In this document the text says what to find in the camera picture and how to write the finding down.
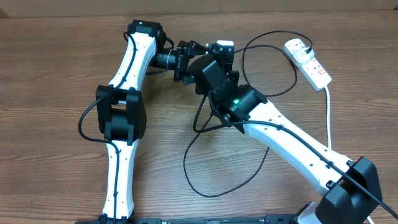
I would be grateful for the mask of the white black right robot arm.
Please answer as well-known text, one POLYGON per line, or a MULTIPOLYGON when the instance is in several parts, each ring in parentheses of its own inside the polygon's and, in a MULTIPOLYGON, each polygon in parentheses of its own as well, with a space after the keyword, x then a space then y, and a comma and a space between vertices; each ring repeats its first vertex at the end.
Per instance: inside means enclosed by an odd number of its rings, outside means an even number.
POLYGON ((221 127, 236 127, 271 147, 297 169, 321 196, 295 215, 267 215, 266 223, 362 223, 382 202, 376 166, 367 158, 351 160, 312 138, 289 121, 249 85, 238 85, 232 69, 232 41, 206 48, 188 71, 196 92, 210 101, 221 127))

